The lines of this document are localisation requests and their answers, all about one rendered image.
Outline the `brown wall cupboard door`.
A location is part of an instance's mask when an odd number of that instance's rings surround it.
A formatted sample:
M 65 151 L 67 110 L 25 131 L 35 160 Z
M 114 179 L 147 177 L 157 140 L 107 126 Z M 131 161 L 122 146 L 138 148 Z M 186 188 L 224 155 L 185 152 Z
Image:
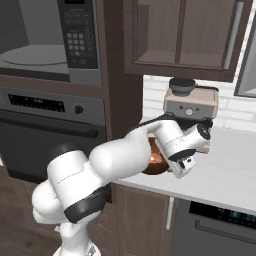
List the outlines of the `brown wall cupboard door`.
M 236 3 L 244 2 L 229 69 Z M 219 82 L 234 79 L 254 0 L 123 0 L 125 71 Z

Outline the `grey microwave turntable plate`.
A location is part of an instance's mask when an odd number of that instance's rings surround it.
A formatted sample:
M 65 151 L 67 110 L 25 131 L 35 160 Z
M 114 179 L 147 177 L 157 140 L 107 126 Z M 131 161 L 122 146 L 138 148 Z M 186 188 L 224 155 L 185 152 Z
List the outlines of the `grey microwave turntable plate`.
M 8 64 L 22 66 L 50 66 L 67 63 L 63 45 L 28 45 L 3 53 L 1 59 Z

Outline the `dark grey built-in oven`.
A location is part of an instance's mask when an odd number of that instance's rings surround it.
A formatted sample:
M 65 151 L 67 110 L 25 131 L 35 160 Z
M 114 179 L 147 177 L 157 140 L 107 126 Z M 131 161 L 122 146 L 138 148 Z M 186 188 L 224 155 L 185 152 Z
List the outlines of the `dark grey built-in oven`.
M 84 109 L 79 115 L 76 105 Z M 40 183 L 56 145 L 89 153 L 105 141 L 101 99 L 0 87 L 0 156 L 11 177 Z

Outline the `beige coffee machine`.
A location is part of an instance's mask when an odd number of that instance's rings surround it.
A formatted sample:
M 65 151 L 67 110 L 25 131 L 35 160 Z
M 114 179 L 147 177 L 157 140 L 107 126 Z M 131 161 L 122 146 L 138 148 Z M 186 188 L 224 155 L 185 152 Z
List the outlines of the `beige coffee machine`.
M 211 129 L 218 111 L 218 93 L 218 88 L 199 86 L 193 79 L 172 78 L 163 110 L 177 120 L 183 132 L 196 123 Z

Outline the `grey dishwasher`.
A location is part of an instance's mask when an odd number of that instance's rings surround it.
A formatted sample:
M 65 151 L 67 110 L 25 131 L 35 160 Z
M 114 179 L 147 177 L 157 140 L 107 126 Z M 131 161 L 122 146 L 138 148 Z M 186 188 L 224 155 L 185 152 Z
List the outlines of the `grey dishwasher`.
M 179 199 L 170 256 L 256 256 L 256 215 Z

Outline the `brown bowl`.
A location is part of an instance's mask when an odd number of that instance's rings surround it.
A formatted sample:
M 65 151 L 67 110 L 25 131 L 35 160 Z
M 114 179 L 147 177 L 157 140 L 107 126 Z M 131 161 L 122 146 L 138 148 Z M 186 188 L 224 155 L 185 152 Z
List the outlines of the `brown bowl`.
M 160 149 L 156 145 L 156 138 L 150 137 L 149 138 L 150 146 L 151 146 L 151 153 L 152 152 L 160 152 Z M 164 173 L 168 169 L 168 164 L 166 160 L 164 159 L 162 153 L 161 153 L 163 163 L 162 164 L 151 164 L 149 161 L 148 167 L 143 171 L 143 174 L 145 175 L 160 175 Z

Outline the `brown tall oven cabinet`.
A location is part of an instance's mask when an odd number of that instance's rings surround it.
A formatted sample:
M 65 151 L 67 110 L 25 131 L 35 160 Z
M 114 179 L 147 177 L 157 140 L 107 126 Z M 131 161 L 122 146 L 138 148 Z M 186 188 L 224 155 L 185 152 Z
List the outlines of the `brown tall oven cabinet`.
M 124 70 L 122 0 L 96 0 L 107 139 L 123 138 L 142 118 L 143 77 Z

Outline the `grey extractor hood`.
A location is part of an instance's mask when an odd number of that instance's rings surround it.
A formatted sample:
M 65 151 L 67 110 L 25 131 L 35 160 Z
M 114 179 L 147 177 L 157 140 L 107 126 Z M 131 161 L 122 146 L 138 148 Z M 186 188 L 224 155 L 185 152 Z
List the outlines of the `grey extractor hood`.
M 256 98 L 256 14 L 252 22 L 234 95 Z

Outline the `grey microwave oven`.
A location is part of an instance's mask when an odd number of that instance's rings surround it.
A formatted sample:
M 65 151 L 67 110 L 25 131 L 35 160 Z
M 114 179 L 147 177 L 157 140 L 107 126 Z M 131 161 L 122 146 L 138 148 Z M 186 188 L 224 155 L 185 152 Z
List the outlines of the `grey microwave oven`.
M 67 63 L 22 66 L 1 59 L 28 45 L 63 45 Z M 0 74 L 100 87 L 96 0 L 0 0 Z

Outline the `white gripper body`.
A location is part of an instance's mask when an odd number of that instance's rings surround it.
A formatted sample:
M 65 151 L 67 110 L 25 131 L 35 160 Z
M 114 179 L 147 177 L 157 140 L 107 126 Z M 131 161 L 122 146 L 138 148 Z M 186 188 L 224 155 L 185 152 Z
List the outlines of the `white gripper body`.
M 187 174 L 184 161 L 170 162 L 170 169 L 174 173 L 174 176 L 178 179 L 184 177 Z

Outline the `brown base cupboard door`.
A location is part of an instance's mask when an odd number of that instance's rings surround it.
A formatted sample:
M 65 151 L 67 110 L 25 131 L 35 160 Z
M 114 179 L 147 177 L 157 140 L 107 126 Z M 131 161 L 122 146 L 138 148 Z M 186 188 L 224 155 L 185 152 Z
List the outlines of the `brown base cupboard door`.
M 120 256 L 170 256 L 177 199 L 174 198 L 170 230 L 166 230 L 169 197 L 116 186 Z

